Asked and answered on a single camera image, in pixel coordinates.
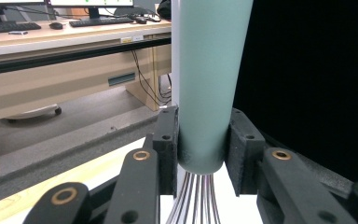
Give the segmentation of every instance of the teal cylinder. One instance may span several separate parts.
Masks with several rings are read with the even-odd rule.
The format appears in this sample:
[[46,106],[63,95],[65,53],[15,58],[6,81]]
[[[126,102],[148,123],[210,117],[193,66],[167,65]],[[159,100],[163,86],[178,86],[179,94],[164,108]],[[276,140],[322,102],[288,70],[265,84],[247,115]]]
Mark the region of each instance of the teal cylinder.
[[173,9],[180,20],[178,160],[191,173],[212,174],[223,164],[252,4],[181,0]]

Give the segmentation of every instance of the black curtain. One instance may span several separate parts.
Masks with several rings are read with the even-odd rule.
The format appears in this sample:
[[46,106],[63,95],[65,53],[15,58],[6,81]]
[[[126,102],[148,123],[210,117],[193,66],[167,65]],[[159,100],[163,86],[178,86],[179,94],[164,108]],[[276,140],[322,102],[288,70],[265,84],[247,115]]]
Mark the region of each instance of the black curtain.
[[358,181],[358,1],[255,0],[234,107]]

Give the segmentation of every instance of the wooden desk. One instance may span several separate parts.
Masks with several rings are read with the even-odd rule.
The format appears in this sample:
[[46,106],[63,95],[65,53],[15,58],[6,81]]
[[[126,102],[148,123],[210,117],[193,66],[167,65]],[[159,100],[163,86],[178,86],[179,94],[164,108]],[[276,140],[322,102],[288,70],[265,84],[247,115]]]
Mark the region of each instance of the wooden desk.
[[[50,29],[50,22],[45,21],[38,22],[41,30],[29,31],[28,35],[0,34],[1,67],[5,68],[7,62],[21,65],[16,62],[24,59],[30,65],[21,70],[14,68],[0,73],[0,119],[122,85],[149,108],[158,110],[156,99],[149,97],[140,87],[131,52],[85,57],[69,62],[53,61],[36,66],[29,59],[120,46],[120,39],[126,37],[142,36],[145,40],[170,37],[170,22],[82,28],[73,28],[67,21],[62,22],[66,24],[62,30]],[[171,72],[171,45],[138,49],[136,53],[140,69],[151,86],[151,90],[147,90],[156,92],[158,76]],[[131,73],[135,75],[133,80],[109,85],[109,79]]]

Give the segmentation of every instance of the gray floor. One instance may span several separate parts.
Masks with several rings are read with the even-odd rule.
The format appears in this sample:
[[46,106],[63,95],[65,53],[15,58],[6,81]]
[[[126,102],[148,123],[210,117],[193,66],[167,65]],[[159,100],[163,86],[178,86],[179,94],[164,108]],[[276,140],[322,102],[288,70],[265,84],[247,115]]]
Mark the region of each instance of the gray floor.
[[[168,79],[161,88],[168,91]],[[152,133],[158,112],[124,87],[60,104],[62,113],[0,120],[0,200]]]

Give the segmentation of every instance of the wire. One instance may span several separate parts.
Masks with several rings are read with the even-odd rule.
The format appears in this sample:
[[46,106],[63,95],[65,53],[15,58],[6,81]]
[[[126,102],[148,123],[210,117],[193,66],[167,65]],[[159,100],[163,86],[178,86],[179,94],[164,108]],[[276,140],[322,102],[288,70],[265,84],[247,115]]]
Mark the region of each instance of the wire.
[[[139,78],[139,83],[141,84],[142,89],[144,89],[144,91],[147,93],[147,95],[149,95],[152,100],[158,105],[158,106],[164,106],[167,105],[170,101],[171,101],[171,97],[169,97],[170,99],[168,101],[163,101],[161,99],[158,98],[158,96],[156,95],[156,93],[153,91],[153,88],[150,86],[150,84],[146,81],[146,78],[144,77],[144,74],[142,74],[141,72],[141,68],[139,67],[139,61],[138,61],[138,55],[136,54],[135,50],[132,50],[132,56],[133,59],[135,61],[136,64],[136,68],[138,69],[138,78]],[[154,96],[152,94],[150,94],[145,86],[142,84],[142,79],[143,81],[147,84],[147,86],[150,88],[150,90],[153,92]]]
[[109,12],[111,15],[104,15],[104,16],[113,17],[113,18],[127,17],[127,15],[124,15],[124,16],[116,16],[115,13],[109,11],[109,10],[107,9],[107,7],[105,8],[105,10],[106,10],[107,12]]
[[170,81],[170,87],[172,88],[172,82],[171,82],[171,76],[170,74],[167,74],[168,80]]
[[19,12],[26,12],[26,13],[34,13],[34,14],[41,14],[41,15],[49,15],[49,16],[56,16],[56,17],[63,17],[63,18],[66,18],[66,19],[72,19],[71,17],[74,17],[74,16],[84,16],[84,15],[60,15],[58,13],[47,13],[47,12],[44,12],[44,11],[39,11],[39,10],[36,10],[36,9],[32,9],[32,8],[28,8],[28,7],[22,7],[22,8],[25,8],[27,10],[31,10],[31,11],[27,11],[27,10],[20,10],[20,9],[16,9],[16,8],[13,8],[13,7],[5,7],[4,9],[5,10],[13,10],[13,11],[19,11]]
[[155,13],[154,11],[144,8],[144,10],[146,10],[147,12],[150,12],[150,14],[148,14],[148,16],[146,17],[146,19],[148,21],[153,21],[153,22],[161,22],[161,17],[159,16],[159,14]]
[[161,86],[158,85],[158,91],[159,91],[159,95],[162,97],[162,98],[165,98],[165,99],[169,99],[171,98],[171,96],[169,94],[171,94],[171,91],[167,91],[167,92],[161,92]]

